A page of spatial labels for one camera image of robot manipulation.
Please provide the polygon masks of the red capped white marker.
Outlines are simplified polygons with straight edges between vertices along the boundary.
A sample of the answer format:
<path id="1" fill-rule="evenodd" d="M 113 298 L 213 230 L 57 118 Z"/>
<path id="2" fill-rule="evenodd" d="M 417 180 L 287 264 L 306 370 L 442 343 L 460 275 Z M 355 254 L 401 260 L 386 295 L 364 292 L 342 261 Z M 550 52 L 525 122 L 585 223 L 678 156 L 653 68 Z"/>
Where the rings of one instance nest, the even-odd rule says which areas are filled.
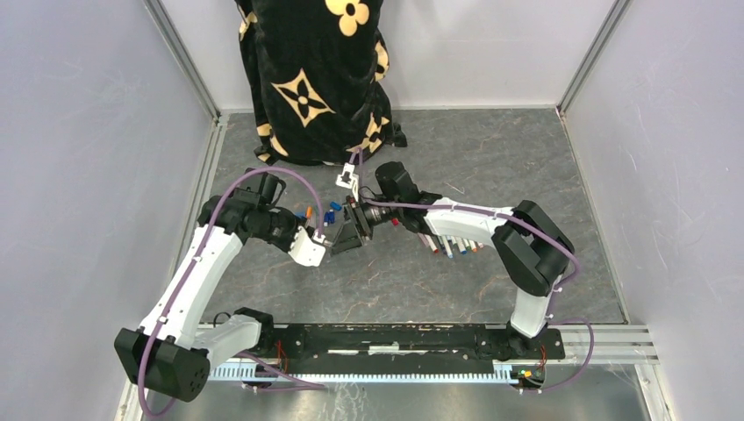
<path id="1" fill-rule="evenodd" d="M 425 235 L 423 233 L 420 233 L 418 237 L 421 239 L 424 246 L 426 246 L 428 249 L 432 251 L 432 253 L 438 253 L 440 251 L 439 247 L 435 244 L 433 239 L 429 237 L 428 235 Z"/>

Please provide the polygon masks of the blue capped white marker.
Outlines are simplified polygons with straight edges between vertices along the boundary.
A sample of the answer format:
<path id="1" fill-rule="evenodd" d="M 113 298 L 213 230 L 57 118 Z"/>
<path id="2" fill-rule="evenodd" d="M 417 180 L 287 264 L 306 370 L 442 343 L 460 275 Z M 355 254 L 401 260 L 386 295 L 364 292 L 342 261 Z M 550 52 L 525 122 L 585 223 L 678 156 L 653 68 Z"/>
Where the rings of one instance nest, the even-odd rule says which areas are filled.
<path id="1" fill-rule="evenodd" d="M 454 256 L 457 254 L 457 245 L 454 239 L 451 236 L 443 236 L 442 241 L 445 245 L 445 249 L 447 251 L 447 256 L 450 259 L 453 259 Z"/>

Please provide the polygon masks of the dark purple pen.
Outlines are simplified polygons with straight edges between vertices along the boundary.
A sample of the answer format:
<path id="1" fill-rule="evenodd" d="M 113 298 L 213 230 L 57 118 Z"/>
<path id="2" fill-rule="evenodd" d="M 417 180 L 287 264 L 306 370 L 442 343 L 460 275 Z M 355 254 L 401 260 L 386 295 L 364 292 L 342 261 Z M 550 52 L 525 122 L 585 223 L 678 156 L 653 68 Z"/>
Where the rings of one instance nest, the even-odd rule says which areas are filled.
<path id="1" fill-rule="evenodd" d="M 451 252 L 447 249 L 445 242 L 438 236 L 434 236 L 433 240 L 437 247 L 440 249 L 440 251 L 446 255 L 447 257 L 450 256 Z"/>

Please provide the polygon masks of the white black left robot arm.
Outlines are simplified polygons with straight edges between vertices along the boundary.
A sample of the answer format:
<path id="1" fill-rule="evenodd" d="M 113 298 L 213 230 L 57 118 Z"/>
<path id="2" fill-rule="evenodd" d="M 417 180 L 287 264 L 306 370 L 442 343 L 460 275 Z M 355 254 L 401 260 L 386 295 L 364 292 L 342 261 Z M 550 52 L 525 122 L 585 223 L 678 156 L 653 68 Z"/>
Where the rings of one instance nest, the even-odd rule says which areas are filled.
<path id="1" fill-rule="evenodd" d="M 286 188 L 282 175 L 302 183 L 321 204 L 310 183 L 290 169 L 248 170 L 203 205 L 189 249 L 161 298 L 137 328 L 123 328 L 115 338 L 117 356 L 148 416 L 155 414 L 149 393 L 172 403 L 191 402 L 213 368 L 243 352 L 260 358 L 275 349 L 273 318 L 257 310 L 241 308 L 209 332 L 197 330 L 225 271 L 250 239 L 276 247 L 304 267 L 323 260 L 324 229 L 277 204 Z"/>

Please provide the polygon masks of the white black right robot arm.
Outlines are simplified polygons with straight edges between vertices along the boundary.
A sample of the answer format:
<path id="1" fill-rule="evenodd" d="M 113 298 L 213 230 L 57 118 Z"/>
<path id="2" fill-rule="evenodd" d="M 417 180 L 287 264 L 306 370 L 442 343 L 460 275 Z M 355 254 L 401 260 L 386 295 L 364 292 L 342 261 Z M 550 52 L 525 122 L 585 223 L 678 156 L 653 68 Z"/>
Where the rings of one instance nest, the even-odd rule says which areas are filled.
<path id="1" fill-rule="evenodd" d="M 507 347 L 519 358 L 541 348 L 554 288 L 578 261 L 568 237 L 537 203 L 524 200 L 501 208 L 460 203 L 419 189 L 400 161 L 376 169 L 380 192 L 365 198 L 356 169 L 347 163 L 336 178 L 337 186 L 351 193 L 343 204 L 344 220 L 330 244 L 331 253 L 365 245 L 375 227 L 387 222 L 401 224 L 433 251 L 446 255 L 492 247 L 518 289 L 507 324 Z"/>

